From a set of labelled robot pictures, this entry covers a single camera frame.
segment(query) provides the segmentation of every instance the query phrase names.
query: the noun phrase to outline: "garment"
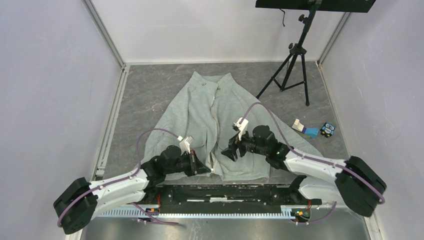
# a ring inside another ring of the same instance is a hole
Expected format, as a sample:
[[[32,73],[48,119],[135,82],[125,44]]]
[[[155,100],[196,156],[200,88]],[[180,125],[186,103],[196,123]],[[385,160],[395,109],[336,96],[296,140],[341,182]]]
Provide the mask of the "garment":
[[[156,128],[163,128],[179,136],[194,138],[194,149],[200,161],[220,175],[222,180],[254,180],[270,176],[270,165],[265,156],[247,152],[236,162],[221,154],[229,139],[237,132],[233,123],[241,118],[249,106],[258,100],[238,85],[230,73],[220,76],[201,76],[194,72],[188,83],[169,104]],[[277,122],[291,146],[309,154],[320,152],[288,127],[277,116]],[[260,105],[252,108],[246,118],[247,130],[252,134],[258,125],[268,125],[275,137],[283,142],[271,116]],[[159,155],[169,145],[179,145],[177,139],[162,131],[153,131],[147,139],[142,162]],[[167,175],[167,180],[184,177],[184,173]]]

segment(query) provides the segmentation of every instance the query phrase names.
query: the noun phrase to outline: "small toy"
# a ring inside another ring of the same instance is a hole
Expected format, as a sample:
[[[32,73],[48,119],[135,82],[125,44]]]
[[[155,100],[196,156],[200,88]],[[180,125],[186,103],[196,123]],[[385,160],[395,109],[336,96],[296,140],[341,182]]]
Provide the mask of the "small toy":
[[[299,119],[296,119],[294,121],[293,126],[291,126],[291,128],[312,139],[314,139],[320,132],[318,128],[305,127],[303,124],[300,123]]]
[[[332,125],[331,123],[325,122],[324,126],[321,128],[321,135],[323,135],[326,138],[329,138],[334,134],[334,129],[336,129],[334,125]]]

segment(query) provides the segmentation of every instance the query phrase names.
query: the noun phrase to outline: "wall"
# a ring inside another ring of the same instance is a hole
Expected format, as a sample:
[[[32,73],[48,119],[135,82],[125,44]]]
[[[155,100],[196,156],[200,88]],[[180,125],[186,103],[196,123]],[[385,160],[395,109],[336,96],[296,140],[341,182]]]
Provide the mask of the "wall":
[[[0,239],[58,240],[53,202],[90,177],[119,68],[82,1],[0,1]]]
[[[256,0],[93,0],[126,62],[284,60],[308,11],[255,8]],[[319,12],[304,43],[306,60],[324,50],[342,13]]]
[[[354,13],[323,63],[347,147],[387,183],[377,207],[389,240],[424,239],[424,1]]]

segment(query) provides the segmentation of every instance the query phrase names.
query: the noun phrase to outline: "tripod leg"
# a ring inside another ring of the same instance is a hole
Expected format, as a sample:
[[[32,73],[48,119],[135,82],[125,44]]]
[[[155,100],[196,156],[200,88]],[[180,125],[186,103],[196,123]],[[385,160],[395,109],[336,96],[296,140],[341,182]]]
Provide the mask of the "tripod leg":
[[[284,80],[282,81],[281,87],[279,88],[279,90],[282,92],[284,91],[284,88],[286,87],[287,84],[287,80],[289,80],[290,77],[290,73],[293,70],[293,66],[295,65],[296,59],[298,58],[297,54],[293,55],[293,59],[290,62],[290,65],[288,66],[287,72],[285,73],[285,77]]]
[[[280,84],[277,82],[276,77],[280,73],[280,71],[283,69],[284,65],[287,64],[287,62],[290,60],[291,57],[292,57],[292,54],[290,53],[288,55],[288,57],[282,62],[281,66],[279,66],[279,68],[274,73],[274,75],[272,75],[271,79],[269,79],[269,81],[265,84],[265,86],[262,88],[262,90],[256,96],[257,99],[259,99],[259,97],[261,97],[261,95],[265,92],[265,90],[268,88],[268,86],[271,84],[272,81],[274,81],[278,85],[278,87],[281,87]]]
[[[306,106],[309,106],[309,96],[308,96],[308,82],[306,80],[306,65],[305,65],[305,55],[300,55],[302,58],[302,70],[303,70],[303,82],[305,85],[305,98],[306,98]]]

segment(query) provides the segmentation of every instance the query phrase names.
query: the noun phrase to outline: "black tripod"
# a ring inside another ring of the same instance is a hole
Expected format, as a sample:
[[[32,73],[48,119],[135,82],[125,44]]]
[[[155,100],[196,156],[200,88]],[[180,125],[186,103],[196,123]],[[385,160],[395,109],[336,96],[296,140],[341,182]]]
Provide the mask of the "black tripod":
[[[296,87],[298,85],[304,84],[305,87],[305,98],[306,98],[306,106],[309,106],[309,97],[308,97],[308,82],[306,79],[306,68],[305,68],[305,54],[306,50],[302,47],[306,34],[308,33],[309,29],[311,28],[312,20],[314,20],[315,13],[317,12],[318,7],[320,6],[321,1],[317,0],[314,3],[312,3],[309,7],[309,16],[305,17],[304,14],[300,15],[299,21],[304,24],[302,35],[300,36],[299,42],[295,43],[293,46],[293,43],[290,43],[288,46],[288,49],[290,49],[290,53],[288,54],[288,57],[282,62],[281,66],[277,69],[277,71],[272,75],[271,79],[265,84],[265,86],[262,88],[260,93],[256,96],[257,99],[264,93],[265,89],[271,84],[272,81],[274,81],[277,86],[279,87],[279,90],[285,91],[287,89],[291,89],[293,87]],[[298,58],[298,55],[300,55],[302,59],[302,70],[303,70],[303,81],[298,82],[296,84],[293,84],[291,86],[286,87],[287,80],[289,80],[290,73],[292,72],[293,66],[295,65],[296,59]],[[280,71],[283,69],[283,67],[289,62],[291,59],[290,65],[288,66],[287,73],[285,74],[284,80],[282,81],[282,84],[280,85],[278,81],[276,80],[277,75],[280,73]]]

